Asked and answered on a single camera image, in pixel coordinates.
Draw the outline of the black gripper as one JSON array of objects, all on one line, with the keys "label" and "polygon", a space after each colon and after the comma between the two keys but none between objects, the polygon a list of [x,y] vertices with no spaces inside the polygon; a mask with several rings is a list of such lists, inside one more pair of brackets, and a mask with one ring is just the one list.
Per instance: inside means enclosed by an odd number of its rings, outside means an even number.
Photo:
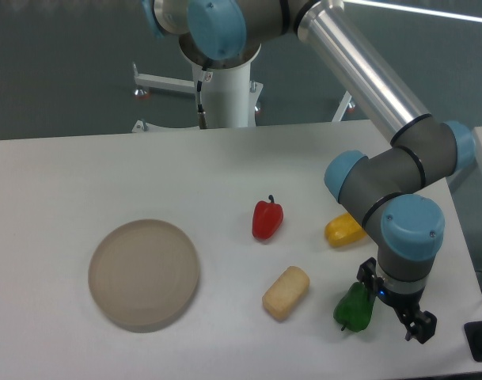
[{"label": "black gripper", "polygon": [[422,311],[419,306],[427,278],[405,282],[396,280],[384,272],[376,274],[377,261],[371,257],[364,261],[357,273],[357,280],[366,288],[369,300],[378,297],[394,309],[400,323],[406,328],[406,341],[416,340],[425,344],[435,335],[437,317]]}]

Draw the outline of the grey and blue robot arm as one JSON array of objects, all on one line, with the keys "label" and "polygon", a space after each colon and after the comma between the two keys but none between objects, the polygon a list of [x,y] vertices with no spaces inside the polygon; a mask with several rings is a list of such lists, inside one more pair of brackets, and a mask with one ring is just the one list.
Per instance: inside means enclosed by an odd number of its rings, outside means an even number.
[{"label": "grey and blue robot arm", "polygon": [[419,301],[445,219],[419,190],[473,162],[470,130],[436,121],[347,19],[341,1],[144,1],[142,8],[155,36],[190,39],[202,73],[289,32],[326,62],[390,145],[373,158],[344,152],[324,174],[336,201],[378,245],[357,284],[365,302],[394,309],[408,340],[432,338],[436,316]]}]

